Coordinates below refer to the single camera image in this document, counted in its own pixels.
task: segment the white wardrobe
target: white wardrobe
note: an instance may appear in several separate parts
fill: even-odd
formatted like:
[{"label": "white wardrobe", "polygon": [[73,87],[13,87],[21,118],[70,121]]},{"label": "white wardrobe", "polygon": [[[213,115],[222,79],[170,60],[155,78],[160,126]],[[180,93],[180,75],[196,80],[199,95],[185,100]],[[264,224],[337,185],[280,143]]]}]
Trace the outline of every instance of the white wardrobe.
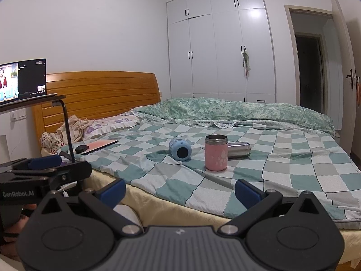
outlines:
[{"label": "white wardrobe", "polygon": [[[274,59],[263,0],[167,4],[171,96],[275,103]],[[242,50],[250,71],[246,76]]]}]

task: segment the blue gripper pad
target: blue gripper pad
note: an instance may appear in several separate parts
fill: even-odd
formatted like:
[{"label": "blue gripper pad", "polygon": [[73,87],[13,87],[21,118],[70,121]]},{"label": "blue gripper pad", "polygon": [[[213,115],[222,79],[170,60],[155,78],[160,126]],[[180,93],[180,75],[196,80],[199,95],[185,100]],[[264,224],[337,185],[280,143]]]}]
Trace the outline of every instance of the blue gripper pad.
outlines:
[{"label": "blue gripper pad", "polygon": [[125,193],[125,181],[120,178],[98,190],[95,196],[108,207],[113,209],[125,197]]},{"label": "blue gripper pad", "polygon": [[61,157],[59,155],[46,156],[32,159],[28,168],[30,170],[44,170],[48,168],[58,167],[61,164]]},{"label": "blue gripper pad", "polygon": [[247,209],[253,207],[266,197],[266,194],[263,191],[243,179],[237,180],[234,191],[237,200],[239,200]]}]

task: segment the stainless steel thermos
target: stainless steel thermos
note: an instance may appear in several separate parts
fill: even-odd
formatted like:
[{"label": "stainless steel thermos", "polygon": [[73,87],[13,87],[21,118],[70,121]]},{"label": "stainless steel thermos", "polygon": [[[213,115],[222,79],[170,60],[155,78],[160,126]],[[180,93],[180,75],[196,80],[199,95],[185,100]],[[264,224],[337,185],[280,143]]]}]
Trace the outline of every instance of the stainless steel thermos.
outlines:
[{"label": "stainless steel thermos", "polygon": [[248,157],[250,155],[250,143],[228,143],[228,158]]}]

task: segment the checkered bedsheet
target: checkered bedsheet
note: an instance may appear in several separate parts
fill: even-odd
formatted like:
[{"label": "checkered bedsheet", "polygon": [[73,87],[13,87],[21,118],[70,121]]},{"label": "checkered bedsheet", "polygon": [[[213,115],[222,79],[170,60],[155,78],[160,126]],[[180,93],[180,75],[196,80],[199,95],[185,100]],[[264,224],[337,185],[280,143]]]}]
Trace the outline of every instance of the checkered bedsheet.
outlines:
[{"label": "checkered bedsheet", "polygon": [[[229,160],[221,172],[206,170],[204,139],[214,133],[227,135],[229,142],[249,142],[250,157]],[[168,144],[175,136],[192,145],[191,160],[170,157]],[[312,191],[339,228],[360,229],[361,171],[329,134],[142,122],[103,138],[118,143],[77,157],[161,199],[233,218],[246,210],[234,192],[243,178],[284,196]]]}]

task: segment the green floral comforter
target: green floral comforter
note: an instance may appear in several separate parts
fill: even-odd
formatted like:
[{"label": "green floral comforter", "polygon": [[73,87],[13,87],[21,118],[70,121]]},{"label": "green floral comforter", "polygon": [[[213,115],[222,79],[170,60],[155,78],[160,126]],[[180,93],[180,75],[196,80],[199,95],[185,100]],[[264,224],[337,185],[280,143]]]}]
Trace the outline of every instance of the green floral comforter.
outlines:
[{"label": "green floral comforter", "polygon": [[329,116],[292,104],[233,102],[215,98],[173,98],[155,105],[138,107],[132,112],[151,121],[186,125],[239,125],[255,128],[322,131],[335,136]]}]

